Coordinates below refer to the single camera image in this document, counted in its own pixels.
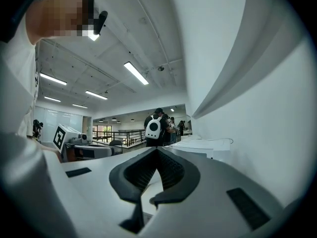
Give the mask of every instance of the black railing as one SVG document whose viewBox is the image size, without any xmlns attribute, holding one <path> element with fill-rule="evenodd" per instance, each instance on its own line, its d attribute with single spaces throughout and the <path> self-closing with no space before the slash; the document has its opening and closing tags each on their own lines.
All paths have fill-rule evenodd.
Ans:
<svg viewBox="0 0 317 238">
<path fill-rule="evenodd" d="M 93 139 L 105 143 L 113 140 L 121 141 L 123 145 L 131 146 L 143 142 L 145 139 L 144 129 L 119 130 L 119 131 L 93 131 Z"/>
</svg>

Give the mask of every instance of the white backpack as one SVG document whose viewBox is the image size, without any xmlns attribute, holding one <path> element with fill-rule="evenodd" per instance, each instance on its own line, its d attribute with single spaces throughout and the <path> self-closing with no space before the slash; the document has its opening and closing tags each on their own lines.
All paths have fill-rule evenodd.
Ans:
<svg viewBox="0 0 317 238">
<path fill-rule="evenodd" d="M 152 138 L 152 139 L 159 139 L 159 133 L 160 133 L 160 120 L 161 117 L 158 119 L 154 119 L 153 116 L 152 120 L 149 121 L 147 128 L 145 130 L 145 137 Z"/>
</svg>

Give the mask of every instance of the ceiling light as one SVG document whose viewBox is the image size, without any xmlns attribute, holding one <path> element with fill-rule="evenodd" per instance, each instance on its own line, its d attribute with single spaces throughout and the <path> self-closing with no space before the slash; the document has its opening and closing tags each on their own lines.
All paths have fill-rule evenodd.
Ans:
<svg viewBox="0 0 317 238">
<path fill-rule="evenodd" d="M 41 73 L 41 77 L 47 78 L 47 79 L 49 79 L 49 80 L 51 80 L 51 81 L 55 81 L 55 82 L 60 83 L 60 84 L 62 84 L 62 85 L 67 85 L 66 82 L 61 81 L 61 80 L 58 80 L 58 79 L 53 78 L 53 77 L 50 77 L 50 76 L 47 76 L 47 75 L 45 75 L 45 74 L 43 74 L 43 73 Z"/>
<path fill-rule="evenodd" d="M 95 93 L 92 93 L 92 92 L 89 92 L 89 91 L 86 91 L 86 93 L 90 94 L 90 95 L 93 95 L 95 97 L 98 97 L 100 99 L 104 99 L 104 100 L 107 100 L 108 98 L 104 97 L 104 96 L 101 96 L 101 95 L 98 95 L 98 94 L 95 94 Z"/>
<path fill-rule="evenodd" d="M 144 85 L 148 84 L 148 81 L 138 72 L 138 70 L 132 65 L 132 63 L 126 62 L 124 64 L 124 67 L 126 67 L 133 75 L 135 75 L 136 78 L 139 79 Z"/>
<path fill-rule="evenodd" d="M 76 104 L 73 104 L 73 106 L 76 106 L 76 107 L 80 107 L 80 108 L 85 108 L 85 109 L 87 109 L 87 107 L 80 106 L 80 105 L 76 105 Z"/>
<path fill-rule="evenodd" d="M 57 102 L 60 102 L 60 100 L 53 99 L 53 98 L 50 98 L 50 97 L 46 97 L 46 96 L 44 96 L 44 98 L 45 98 L 45 99 L 49 99 L 49 100 L 51 100 L 51 101 L 57 101 Z"/>
<path fill-rule="evenodd" d="M 94 34 L 88 35 L 88 37 L 89 37 L 90 39 L 92 39 L 93 41 L 95 41 L 99 36 L 100 36 L 100 34 L 97 34 L 97 35 L 94 35 Z"/>
</svg>

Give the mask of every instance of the cap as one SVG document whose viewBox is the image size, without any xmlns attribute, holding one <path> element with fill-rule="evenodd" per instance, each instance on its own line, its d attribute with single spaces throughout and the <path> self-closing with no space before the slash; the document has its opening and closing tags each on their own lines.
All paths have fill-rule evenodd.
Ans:
<svg viewBox="0 0 317 238">
<path fill-rule="evenodd" d="M 157 108 L 157 109 L 154 111 L 154 113 L 155 113 L 155 114 L 163 113 L 163 109 Z"/>
</svg>

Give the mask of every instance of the white ceiling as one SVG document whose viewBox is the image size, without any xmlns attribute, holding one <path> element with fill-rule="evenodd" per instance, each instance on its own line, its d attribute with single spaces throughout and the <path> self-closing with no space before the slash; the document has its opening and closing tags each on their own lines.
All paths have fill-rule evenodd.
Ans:
<svg viewBox="0 0 317 238">
<path fill-rule="evenodd" d="M 173 114 L 177 113 L 186 113 L 185 105 L 177 105 L 177 106 L 170 106 L 170 107 L 165 107 L 162 108 L 163 111 L 168 114 L 168 116 L 172 117 Z M 100 120 L 106 120 L 109 123 L 116 123 L 111 121 L 113 117 L 115 117 L 118 121 L 122 122 L 130 122 L 131 119 L 134 119 L 135 121 L 144 121 L 145 118 L 149 115 L 152 115 L 154 113 L 155 109 L 152 110 L 144 110 L 144 111 L 139 111 L 139 112 L 133 112 L 129 114 L 123 114 L 123 115 L 117 115 L 117 116 L 112 116 L 112 117 L 106 117 L 106 118 L 100 118 L 100 119 L 95 119 L 94 122 L 98 122 Z"/>
<path fill-rule="evenodd" d="M 41 78 L 39 100 L 48 96 L 63 104 L 97 109 L 103 100 L 87 95 L 86 90 L 114 100 L 160 88 L 185 87 L 180 39 L 169 0 L 95 2 L 99 12 L 108 11 L 106 27 L 96 41 L 66 37 L 40 42 L 40 71 L 67 85 Z M 143 85 L 123 66 L 127 61 L 144 74 L 149 85 Z M 159 72 L 157 67 L 162 64 L 164 71 Z"/>
</svg>

